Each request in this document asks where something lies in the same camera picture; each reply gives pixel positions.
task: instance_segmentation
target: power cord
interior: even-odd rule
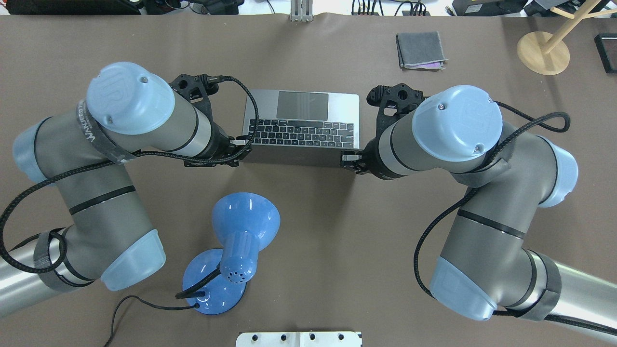
[[[530,128],[535,127],[536,125],[539,125],[542,128],[545,128],[545,129],[548,129],[548,130],[550,130],[552,132],[557,132],[557,133],[567,132],[568,129],[570,128],[570,117],[569,117],[569,115],[567,113],[564,113],[564,112],[553,112],[553,113],[550,113],[550,114],[547,114],[547,115],[544,115],[542,117],[539,117],[539,118],[535,119],[535,118],[531,117],[530,115],[527,115],[527,114],[519,111],[518,109],[515,109],[514,107],[508,105],[508,104],[504,104],[504,103],[499,102],[499,101],[495,101],[495,102],[500,107],[502,107],[502,108],[504,108],[504,109],[506,109],[508,111],[512,111],[513,113],[521,116],[522,118],[525,118],[526,120],[529,120],[530,122],[525,124],[525,125],[523,125],[519,129],[516,129],[512,134],[510,134],[508,137],[506,137],[501,143],[499,143],[497,146],[495,146],[495,148],[491,151],[491,153],[484,160],[484,163],[482,165],[480,165],[480,167],[478,167],[477,169],[472,170],[471,172],[481,171],[483,168],[485,168],[487,165],[489,165],[493,160],[495,160],[495,158],[497,158],[497,155],[499,154],[499,152],[501,152],[506,146],[508,146],[512,141],[514,141],[514,139],[519,137],[522,133],[526,132]],[[550,125],[547,125],[547,124],[544,123],[544,122],[546,122],[546,121],[548,121],[549,119],[552,119],[552,118],[562,118],[564,120],[563,127],[561,127],[561,128],[551,127]],[[413,252],[413,274],[415,275],[416,281],[418,282],[418,285],[420,286],[420,288],[428,296],[432,297],[433,299],[435,297],[433,296],[431,291],[426,287],[426,285],[424,285],[424,282],[420,278],[420,268],[419,268],[419,265],[418,265],[418,258],[419,258],[419,255],[420,255],[420,249],[422,248],[422,245],[424,244],[424,241],[425,241],[426,237],[431,233],[433,228],[443,218],[445,218],[447,215],[449,215],[450,213],[452,213],[453,211],[455,211],[459,207],[465,205],[469,200],[471,200],[476,195],[476,193],[479,190],[480,190],[480,188],[470,188],[467,191],[467,193],[465,194],[465,196],[461,200],[457,201],[454,205],[448,207],[444,212],[442,212],[439,216],[437,216],[428,225],[428,227],[426,227],[426,230],[424,230],[424,232],[420,236],[420,239],[418,240],[418,244],[416,245],[416,249]],[[493,315],[495,315],[495,316],[512,316],[512,317],[516,317],[516,313],[513,312],[513,311],[494,311]],[[615,328],[611,328],[611,327],[608,327],[608,326],[602,325],[602,324],[596,324],[594,322],[589,322],[587,320],[577,319],[577,318],[574,318],[574,317],[548,315],[548,316],[546,316],[544,318],[544,320],[549,320],[551,322],[557,322],[557,323],[562,323],[562,324],[573,325],[575,327],[590,329],[590,330],[594,330],[596,332],[601,332],[601,333],[606,333],[606,334],[609,334],[609,335],[617,336],[617,329],[615,329]]]
[[[272,14],[275,14],[276,12],[274,11],[274,7],[272,7],[272,4],[270,4],[270,0],[266,0],[266,2],[268,3],[268,6],[270,6],[270,10],[272,11]]]
[[[244,90],[244,92],[248,95],[249,99],[251,100],[251,103],[253,104],[253,108],[255,109],[255,124],[259,123],[259,110],[257,109],[257,102],[255,101],[255,98],[253,97],[253,95],[251,94],[251,92],[249,91],[249,89],[237,78],[232,77],[232,76],[214,76],[214,77],[209,77],[208,79],[208,83],[220,83],[220,82],[234,82],[235,84],[239,85],[240,88],[242,88],[242,90]],[[134,156],[136,157],[143,157],[143,156],[161,156],[161,157],[170,157],[170,158],[174,158],[174,159],[181,159],[183,161],[191,161],[191,162],[196,162],[196,163],[200,163],[200,164],[224,164],[227,162],[230,162],[234,159],[236,159],[239,156],[242,156],[243,154],[245,154],[249,149],[250,149],[250,144],[253,143],[253,140],[255,139],[255,135],[256,132],[253,132],[253,134],[249,137],[247,144],[241,148],[238,152],[236,152],[235,154],[228,156],[228,157],[224,157],[221,159],[201,159],[201,158],[195,158],[195,157],[188,157],[188,156],[181,156],[178,154],[172,154],[172,153],[166,153],[166,152],[158,152],[158,151],[136,151],[133,153]],[[72,175],[76,175],[76,174],[82,174],[83,172],[88,172],[88,171],[92,171],[92,170],[97,170],[97,169],[102,169],[104,167],[110,166],[110,165],[114,165],[114,163],[112,161],[102,161],[96,164],[91,164],[91,165],[86,165],[83,167],[79,167],[77,169],[72,169],[72,170],[68,170],[66,172],[62,172],[56,176],[53,176],[51,178],[48,178],[45,181],[42,181],[40,183],[37,183],[31,187],[29,187],[28,189],[26,189],[25,191],[21,192],[19,195],[17,195],[10,203],[9,205],[4,209],[4,212],[2,213],[2,215],[0,215],[0,257],[2,257],[2,259],[4,261],[6,261],[9,265],[11,265],[12,267],[16,268],[17,270],[21,270],[23,272],[28,272],[30,274],[43,274],[46,272],[50,272],[53,271],[54,269],[56,269],[58,266],[60,266],[64,260],[67,257],[67,242],[66,239],[64,238],[63,235],[59,234],[59,233],[50,233],[49,235],[55,239],[58,239],[59,241],[59,253],[60,255],[58,256],[58,259],[52,263],[50,266],[47,267],[42,267],[42,268],[36,268],[36,267],[30,267],[27,266],[21,262],[19,262],[18,260],[16,260],[15,258],[13,258],[10,254],[9,251],[6,248],[6,245],[4,244],[4,227],[6,226],[7,221],[9,220],[9,216],[13,213],[13,211],[15,211],[15,208],[17,207],[17,205],[19,205],[19,203],[21,203],[28,195],[36,192],[37,190],[48,186],[54,182],[57,182],[63,178],[67,178],[69,176]],[[25,245],[26,243],[30,242],[33,240],[33,236],[27,238],[26,240],[22,241],[21,243],[19,243],[16,247],[14,247],[13,249],[19,248],[23,245]]]
[[[191,306],[179,306],[179,307],[170,307],[170,306],[159,306],[153,303],[150,303],[149,301],[143,300],[142,298],[140,298],[139,296],[136,295],[128,295],[125,296],[124,298],[122,298],[122,300],[120,300],[120,302],[116,305],[116,308],[114,309],[114,314],[112,316],[112,331],[109,334],[109,339],[107,340],[107,342],[105,342],[104,347],[109,347],[109,345],[111,345],[112,340],[115,337],[116,334],[116,330],[114,328],[114,323],[115,323],[115,315],[116,313],[118,313],[118,309],[120,308],[120,305],[122,305],[122,303],[124,303],[126,300],[131,299],[131,298],[135,298],[137,300],[139,300],[139,302],[146,304],[152,308],[155,309],[161,309],[161,310],[166,310],[166,311],[181,311],[181,310],[188,310],[188,309],[195,309],[195,308],[199,308],[199,303],[195,303]]]

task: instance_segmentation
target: velcro strap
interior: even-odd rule
[[[490,166],[485,167],[480,171],[464,172],[464,173],[450,173],[452,177],[459,183],[464,184],[471,188],[479,188],[487,183],[493,181],[497,176],[510,170],[510,164],[504,159],[500,158]]]
[[[86,139],[97,151],[112,162],[124,164],[137,158],[107,136],[101,128],[101,124],[88,111],[84,100],[77,104],[77,120]]]

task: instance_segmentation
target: laptop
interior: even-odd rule
[[[243,135],[256,133],[253,151],[242,161],[339,167],[341,151],[360,149],[360,97],[357,94],[251,90]]]

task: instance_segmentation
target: wooden rod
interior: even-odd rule
[[[579,8],[578,11],[574,13],[574,19],[567,20],[559,30],[546,42],[544,47],[542,47],[542,53],[548,54],[550,53],[555,46],[561,40],[566,37],[566,35],[574,29],[574,27],[580,23],[585,16],[591,12],[592,9],[600,2],[600,0],[587,0],[585,3]]]

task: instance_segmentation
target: ur logo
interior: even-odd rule
[[[101,105],[104,109],[111,104],[109,101],[119,102],[126,96],[126,77],[122,73],[115,73],[101,81],[98,88],[98,96],[108,101]]]

